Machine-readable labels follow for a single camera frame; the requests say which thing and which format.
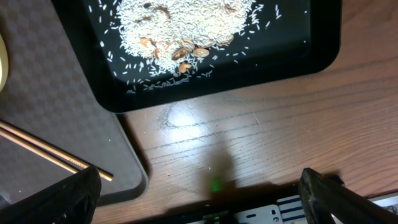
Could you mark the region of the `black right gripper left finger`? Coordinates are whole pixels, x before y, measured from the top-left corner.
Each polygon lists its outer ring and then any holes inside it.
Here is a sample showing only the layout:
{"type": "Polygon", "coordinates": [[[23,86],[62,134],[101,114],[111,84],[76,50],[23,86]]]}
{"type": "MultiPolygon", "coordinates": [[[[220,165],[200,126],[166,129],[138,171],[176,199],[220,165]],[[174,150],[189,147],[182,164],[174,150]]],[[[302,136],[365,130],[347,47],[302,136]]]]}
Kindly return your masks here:
{"type": "Polygon", "coordinates": [[[101,177],[88,167],[1,210],[1,223],[91,223],[101,177]]]}

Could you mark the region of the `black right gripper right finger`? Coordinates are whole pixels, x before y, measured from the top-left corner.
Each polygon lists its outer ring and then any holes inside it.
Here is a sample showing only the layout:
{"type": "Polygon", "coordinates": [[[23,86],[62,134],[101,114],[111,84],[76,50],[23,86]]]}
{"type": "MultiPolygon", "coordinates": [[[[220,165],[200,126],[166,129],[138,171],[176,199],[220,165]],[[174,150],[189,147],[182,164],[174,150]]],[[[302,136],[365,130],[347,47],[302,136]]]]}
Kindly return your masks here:
{"type": "Polygon", "coordinates": [[[311,168],[302,171],[298,192],[309,224],[397,223],[397,215],[311,168]]]}

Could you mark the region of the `wooden chopstick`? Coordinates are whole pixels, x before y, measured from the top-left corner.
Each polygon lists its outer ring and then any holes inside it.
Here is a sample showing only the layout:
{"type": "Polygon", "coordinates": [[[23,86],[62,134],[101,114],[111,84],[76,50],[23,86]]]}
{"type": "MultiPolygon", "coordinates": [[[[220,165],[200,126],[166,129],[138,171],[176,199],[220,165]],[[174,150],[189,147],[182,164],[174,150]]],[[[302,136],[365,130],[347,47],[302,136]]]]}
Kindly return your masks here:
{"type": "Polygon", "coordinates": [[[73,174],[75,174],[79,171],[78,169],[71,166],[70,164],[67,164],[66,162],[63,162],[62,160],[57,159],[53,155],[44,152],[43,150],[32,145],[31,143],[28,143],[27,141],[17,137],[16,135],[9,133],[8,131],[6,131],[3,128],[1,128],[1,136],[12,141],[13,143],[16,143],[17,145],[23,147],[24,149],[27,149],[28,151],[33,152],[34,154],[50,161],[51,163],[56,164],[59,167],[62,167],[63,169],[65,169],[73,174]]]}
{"type": "Polygon", "coordinates": [[[35,147],[43,150],[44,152],[53,155],[57,159],[60,159],[63,162],[66,162],[67,164],[70,164],[73,167],[77,166],[82,169],[86,169],[87,167],[93,166],[93,164],[85,162],[85,161],[83,161],[83,160],[49,144],[49,143],[46,143],[45,141],[40,140],[39,138],[34,137],[33,135],[28,134],[27,132],[25,132],[15,126],[12,126],[9,123],[6,123],[5,121],[1,121],[1,128],[5,129],[6,131],[8,131],[11,134],[16,135],[19,138],[27,141],[28,143],[31,143],[35,147]]]}

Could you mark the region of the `pile of rice scraps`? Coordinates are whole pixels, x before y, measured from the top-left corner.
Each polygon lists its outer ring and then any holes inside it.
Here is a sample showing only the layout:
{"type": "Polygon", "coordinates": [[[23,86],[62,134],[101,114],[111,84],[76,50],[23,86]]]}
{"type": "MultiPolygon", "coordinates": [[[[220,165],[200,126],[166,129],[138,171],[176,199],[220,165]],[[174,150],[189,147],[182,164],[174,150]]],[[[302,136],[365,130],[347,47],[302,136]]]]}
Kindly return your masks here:
{"type": "Polygon", "coordinates": [[[245,28],[257,0],[120,0],[121,47],[154,59],[163,72],[185,73],[187,57],[205,58],[210,47],[227,46],[245,28]]]}

